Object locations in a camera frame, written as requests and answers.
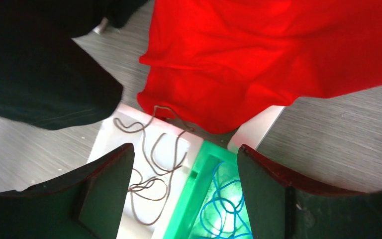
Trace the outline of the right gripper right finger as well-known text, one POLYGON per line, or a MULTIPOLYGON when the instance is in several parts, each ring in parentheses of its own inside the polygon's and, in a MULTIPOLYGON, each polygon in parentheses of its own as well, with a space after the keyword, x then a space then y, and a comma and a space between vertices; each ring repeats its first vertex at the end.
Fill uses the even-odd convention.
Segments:
POLYGON ((382 191, 309 178, 247 145, 238 172, 255 239, 382 239, 382 191))

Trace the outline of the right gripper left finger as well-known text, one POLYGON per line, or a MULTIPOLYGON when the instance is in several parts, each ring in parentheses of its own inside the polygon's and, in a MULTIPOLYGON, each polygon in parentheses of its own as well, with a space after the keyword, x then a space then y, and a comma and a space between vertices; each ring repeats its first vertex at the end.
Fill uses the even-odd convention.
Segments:
POLYGON ((134 163, 123 144, 23 191, 0 192, 0 239, 114 239, 134 163))

